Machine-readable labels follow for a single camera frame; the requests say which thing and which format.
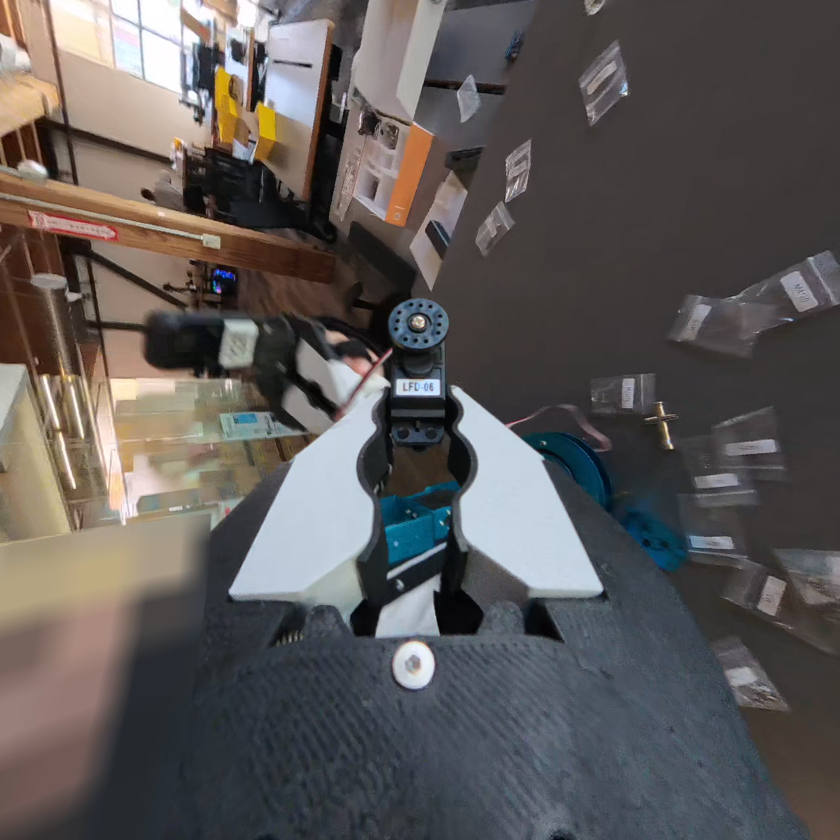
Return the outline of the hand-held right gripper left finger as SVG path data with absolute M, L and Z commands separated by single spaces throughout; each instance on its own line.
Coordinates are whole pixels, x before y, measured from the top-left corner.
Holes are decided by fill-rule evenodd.
M 386 392 L 362 397 L 291 462 L 247 551 L 236 602 L 334 606 L 350 614 L 388 595 L 378 489 L 389 476 Z

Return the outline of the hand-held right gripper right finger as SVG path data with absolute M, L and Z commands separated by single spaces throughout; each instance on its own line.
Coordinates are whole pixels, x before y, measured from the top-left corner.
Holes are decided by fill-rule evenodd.
M 455 587 L 480 607 L 588 600 L 604 587 L 549 471 L 550 464 L 462 388 L 450 454 L 466 452 L 452 507 Z

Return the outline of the black servo motor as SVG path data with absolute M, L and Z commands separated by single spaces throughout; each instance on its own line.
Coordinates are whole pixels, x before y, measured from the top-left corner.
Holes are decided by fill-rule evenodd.
M 392 345 L 386 403 L 390 437 L 396 447 L 424 452 L 445 436 L 448 315 L 434 301 L 410 298 L 392 310 L 387 327 Z

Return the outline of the blue toy robot arm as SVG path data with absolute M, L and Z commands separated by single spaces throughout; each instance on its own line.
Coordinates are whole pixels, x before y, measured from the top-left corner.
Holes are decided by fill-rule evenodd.
M 452 505 L 458 491 L 458 483 L 450 481 L 428 486 L 411 496 L 381 499 L 389 571 L 448 539 Z

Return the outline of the slotted wood edged desk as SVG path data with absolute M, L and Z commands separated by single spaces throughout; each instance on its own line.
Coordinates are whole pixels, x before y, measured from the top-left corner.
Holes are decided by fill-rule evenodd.
M 264 103 L 276 114 L 278 140 L 266 164 L 278 182 L 307 202 L 333 45 L 327 18 L 269 28 Z

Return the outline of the blue round metal base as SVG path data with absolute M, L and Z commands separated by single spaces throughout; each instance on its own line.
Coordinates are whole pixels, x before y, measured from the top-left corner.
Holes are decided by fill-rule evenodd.
M 612 479 L 599 454 L 582 438 L 551 432 L 526 434 L 522 439 L 545 460 L 561 467 L 605 511 L 613 510 Z

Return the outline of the white paper sheet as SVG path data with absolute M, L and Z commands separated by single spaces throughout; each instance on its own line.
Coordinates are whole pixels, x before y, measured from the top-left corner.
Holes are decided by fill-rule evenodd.
M 450 172 L 437 189 L 434 201 L 410 245 L 410 251 L 429 290 L 434 289 L 443 261 L 433 251 L 424 234 L 431 218 L 441 221 L 450 233 L 450 244 L 461 210 L 467 198 L 467 188 L 458 174 Z

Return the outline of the orange white cardboard box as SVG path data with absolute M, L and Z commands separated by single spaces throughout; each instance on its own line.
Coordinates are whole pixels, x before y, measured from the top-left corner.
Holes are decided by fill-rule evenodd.
M 359 122 L 345 134 L 332 215 L 343 221 L 353 204 L 382 222 L 403 228 L 432 149 L 434 135 L 415 122 L 376 112 L 371 133 Z

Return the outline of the yellow cardboard box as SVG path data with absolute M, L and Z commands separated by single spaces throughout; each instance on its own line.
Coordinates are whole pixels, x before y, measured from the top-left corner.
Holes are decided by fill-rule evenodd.
M 270 156 L 281 141 L 281 128 L 278 127 L 278 115 L 275 110 L 258 102 L 255 108 L 256 140 L 255 160 L 268 162 Z
M 216 122 L 215 144 L 231 146 L 235 140 L 242 98 L 242 82 L 223 66 L 216 68 L 213 105 Z

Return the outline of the distant grid window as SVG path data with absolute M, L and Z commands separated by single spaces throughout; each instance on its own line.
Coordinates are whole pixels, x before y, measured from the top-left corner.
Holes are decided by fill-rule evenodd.
M 200 24 L 206 9 L 198 1 L 107 1 L 104 26 L 107 57 L 116 70 L 158 88 L 182 94 L 195 35 L 183 22 L 188 13 Z

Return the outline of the white cardboard box lid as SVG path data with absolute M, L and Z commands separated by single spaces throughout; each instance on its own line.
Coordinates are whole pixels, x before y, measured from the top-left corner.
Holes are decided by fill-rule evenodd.
M 445 1 L 368 3 L 351 82 L 375 111 L 414 121 L 445 8 Z

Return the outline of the group of clear parts bags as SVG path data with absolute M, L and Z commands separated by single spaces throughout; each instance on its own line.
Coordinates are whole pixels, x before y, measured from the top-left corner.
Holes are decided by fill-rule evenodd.
M 723 299 L 838 246 L 838 58 L 828 28 L 528 39 L 469 194 L 481 221 L 504 158 L 532 144 L 515 224 L 451 255 L 457 383 L 504 419 L 654 373 L 678 434 L 772 407 L 787 479 L 759 490 L 749 545 L 838 548 L 838 308 L 774 328 L 751 357 L 674 342 L 691 292 Z

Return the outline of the wooden support post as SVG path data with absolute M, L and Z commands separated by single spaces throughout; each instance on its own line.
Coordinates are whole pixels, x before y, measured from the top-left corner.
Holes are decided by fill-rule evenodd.
M 258 270 L 319 285 L 333 281 L 335 257 L 328 251 L 49 178 L 33 180 L 3 167 L 2 224 L 33 229 L 28 223 L 30 209 L 108 224 L 119 231 L 116 244 L 85 239 L 92 243 Z

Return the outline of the silver ventilation duct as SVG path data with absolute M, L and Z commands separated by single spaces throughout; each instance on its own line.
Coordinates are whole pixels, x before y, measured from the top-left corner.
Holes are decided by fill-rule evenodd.
M 67 278 L 51 273 L 36 273 L 31 281 L 42 313 L 38 327 L 43 344 L 37 353 L 38 372 L 43 375 L 80 377 L 84 373 L 71 310 Z

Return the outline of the red wall sign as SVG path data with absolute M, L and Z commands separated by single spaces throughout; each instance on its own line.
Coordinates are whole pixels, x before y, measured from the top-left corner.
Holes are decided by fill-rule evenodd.
M 119 231 L 108 224 L 31 209 L 27 210 L 27 216 L 31 228 L 53 235 L 114 244 L 119 242 Z

